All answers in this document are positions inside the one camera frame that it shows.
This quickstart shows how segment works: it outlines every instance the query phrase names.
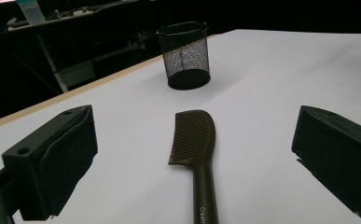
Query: white tabletop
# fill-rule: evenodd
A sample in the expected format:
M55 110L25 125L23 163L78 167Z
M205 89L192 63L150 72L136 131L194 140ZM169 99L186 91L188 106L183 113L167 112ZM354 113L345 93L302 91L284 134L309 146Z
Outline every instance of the white tabletop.
M361 125L361 35L235 30L208 49L212 80L199 89L169 88L159 59L0 126L0 169L27 134L92 105L99 152L46 223L192 223L192 173L167 162L175 113L202 109L215 121L220 223L361 223L291 151L302 105Z

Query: mesh pencil cup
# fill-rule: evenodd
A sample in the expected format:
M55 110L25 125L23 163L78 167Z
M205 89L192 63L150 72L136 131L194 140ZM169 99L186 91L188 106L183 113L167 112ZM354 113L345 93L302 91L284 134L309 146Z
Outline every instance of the mesh pencil cup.
M210 81L207 29L206 22L187 21L157 31L171 88L192 90Z

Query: brown comb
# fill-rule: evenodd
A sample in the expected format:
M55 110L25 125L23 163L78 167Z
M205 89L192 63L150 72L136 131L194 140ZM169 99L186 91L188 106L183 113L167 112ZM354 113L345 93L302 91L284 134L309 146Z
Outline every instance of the brown comb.
M169 164L189 167L194 175L194 223L218 224L212 158L215 124L203 110L176 113Z

